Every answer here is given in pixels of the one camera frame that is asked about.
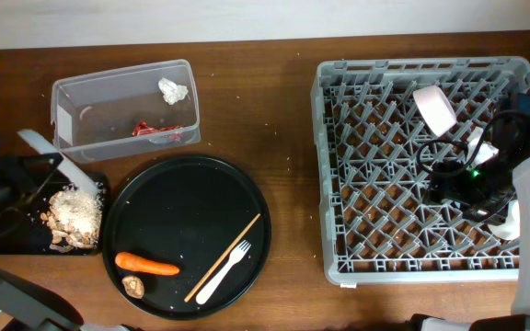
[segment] wooden table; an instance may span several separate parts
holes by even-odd
[[[52,139],[51,90],[57,79],[187,59],[199,91],[202,141],[84,168],[105,172],[116,187],[155,157],[216,155],[253,177],[269,203],[273,224],[270,258],[254,287],[231,307],[197,321],[163,320],[131,306],[110,282],[101,255],[0,256],[0,267],[56,291],[88,322],[146,330],[336,329],[354,322],[401,322],[415,313],[464,322],[507,314],[513,282],[356,290],[328,283],[322,270],[310,109],[316,68],[325,60],[496,55],[530,61],[530,32],[0,51],[2,154],[33,153],[15,134],[19,129]]]

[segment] fork handle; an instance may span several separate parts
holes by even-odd
[[[216,276],[214,276],[207,284],[203,287],[203,289],[198,293],[198,296],[195,297],[195,301],[199,304],[204,304],[210,299],[213,292],[216,291],[216,288],[218,285],[220,285],[220,282],[225,278],[226,273],[230,271],[230,268],[234,266],[234,263],[230,263],[231,261],[228,260],[228,262],[218,271]]]

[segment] wooden chopstick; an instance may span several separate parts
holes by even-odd
[[[191,297],[193,297],[193,295],[195,295],[195,292],[197,292],[200,287],[203,285],[203,283],[208,280],[208,278],[210,277],[210,275],[212,275],[213,271],[216,270],[216,268],[218,268],[218,266],[222,263],[222,261],[225,259],[225,257],[228,255],[228,253],[230,253],[231,250],[233,250],[233,248],[236,247],[236,244],[238,244],[238,242],[240,241],[240,239],[243,238],[243,236],[247,233],[248,229],[250,229],[251,226],[253,226],[253,224],[257,221],[257,219],[260,217],[261,214],[257,214],[257,216],[255,216],[255,218],[253,219],[253,221],[251,221],[247,227],[245,228],[245,230],[243,230],[243,232],[241,232],[238,237],[232,242],[232,244],[230,244],[230,246],[224,251],[224,253],[220,256],[220,258],[218,258],[218,260],[216,261],[216,263],[213,264],[213,266],[208,270],[208,272],[206,272],[205,275],[203,275],[202,279],[200,280],[200,282],[198,282],[195,287],[193,288],[193,290],[191,290],[190,294],[188,294],[188,296],[185,297],[185,300],[183,300],[184,302],[188,302]]]

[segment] gray dish rack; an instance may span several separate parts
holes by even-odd
[[[503,241],[464,220],[452,202],[422,203],[429,183],[414,155],[434,139],[412,98],[438,85],[465,140],[499,101],[530,94],[520,57],[334,61],[321,63],[311,91],[320,176],[324,270],[341,286],[370,283],[516,280],[519,240]],[[463,158],[451,145],[423,160]]]

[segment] orange carrot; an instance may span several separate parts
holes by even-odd
[[[130,271],[139,271],[155,275],[172,276],[179,274],[179,268],[176,266],[147,260],[146,258],[138,257],[126,252],[118,253],[116,256],[116,266]]]

